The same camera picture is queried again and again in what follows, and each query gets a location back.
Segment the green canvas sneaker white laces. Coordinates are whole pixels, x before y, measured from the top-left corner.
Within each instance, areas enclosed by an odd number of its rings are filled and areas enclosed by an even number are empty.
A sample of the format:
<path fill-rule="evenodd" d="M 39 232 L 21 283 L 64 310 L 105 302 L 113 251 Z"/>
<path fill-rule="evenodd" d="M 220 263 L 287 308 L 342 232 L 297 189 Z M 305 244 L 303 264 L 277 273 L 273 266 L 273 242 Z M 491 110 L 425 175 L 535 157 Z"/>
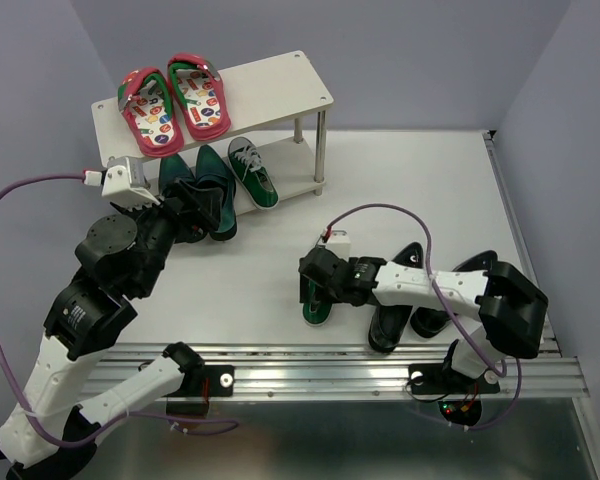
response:
<path fill-rule="evenodd" d="M 306 281 L 301 288 L 302 315 L 311 327 L 327 323 L 333 304 L 327 301 L 322 290 L 312 281 Z"/>

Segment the dark green leather loafer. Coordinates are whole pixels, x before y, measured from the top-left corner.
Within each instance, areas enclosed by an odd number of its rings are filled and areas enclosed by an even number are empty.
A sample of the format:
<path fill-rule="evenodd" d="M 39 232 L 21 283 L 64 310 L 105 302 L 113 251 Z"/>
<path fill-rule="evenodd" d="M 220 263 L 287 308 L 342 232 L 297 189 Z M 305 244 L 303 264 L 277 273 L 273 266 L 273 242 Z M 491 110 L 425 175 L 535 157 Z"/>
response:
<path fill-rule="evenodd" d="M 216 241 L 228 241 L 238 230 L 235 213 L 236 181 L 231 169 L 221 156 L 209 145 L 199 148 L 196 157 L 195 176 L 201 188 L 219 188 L 222 191 L 220 223 L 210 236 Z"/>

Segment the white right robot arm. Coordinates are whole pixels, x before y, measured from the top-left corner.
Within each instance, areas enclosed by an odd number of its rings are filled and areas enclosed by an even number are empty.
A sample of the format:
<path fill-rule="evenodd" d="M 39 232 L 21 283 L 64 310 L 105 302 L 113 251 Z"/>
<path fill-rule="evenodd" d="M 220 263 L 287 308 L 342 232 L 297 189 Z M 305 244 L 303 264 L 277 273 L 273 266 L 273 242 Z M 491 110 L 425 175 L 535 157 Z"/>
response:
<path fill-rule="evenodd" d="M 516 267 L 496 261 L 487 270 L 434 271 L 403 266 L 375 257 L 338 257 L 314 247 L 299 261 L 304 282 L 314 284 L 319 299 L 358 307 L 410 306 L 438 310 L 452 319 L 469 318 L 478 328 L 459 331 L 440 363 L 415 364 L 416 395 L 454 395 L 473 389 L 495 393 L 484 375 L 512 357 L 538 356 L 548 309 L 547 296 Z"/>

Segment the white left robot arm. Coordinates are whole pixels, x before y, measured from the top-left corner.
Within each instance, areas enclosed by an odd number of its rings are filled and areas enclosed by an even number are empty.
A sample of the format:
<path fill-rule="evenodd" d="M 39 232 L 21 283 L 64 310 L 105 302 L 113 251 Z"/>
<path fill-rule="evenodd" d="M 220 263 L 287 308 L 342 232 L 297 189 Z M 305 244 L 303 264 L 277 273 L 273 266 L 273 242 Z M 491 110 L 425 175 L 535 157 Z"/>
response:
<path fill-rule="evenodd" d="M 175 179 L 157 203 L 89 228 L 75 250 L 79 270 L 54 300 L 30 378 L 14 387 L 16 407 L 0 426 L 9 478 L 69 479 L 111 429 L 142 416 L 150 403 L 209 393 L 203 358 L 177 342 L 126 381 L 80 399 L 92 370 L 135 318 L 133 301 L 151 294 L 174 244 L 217 228 L 221 196 L 217 188 Z"/>

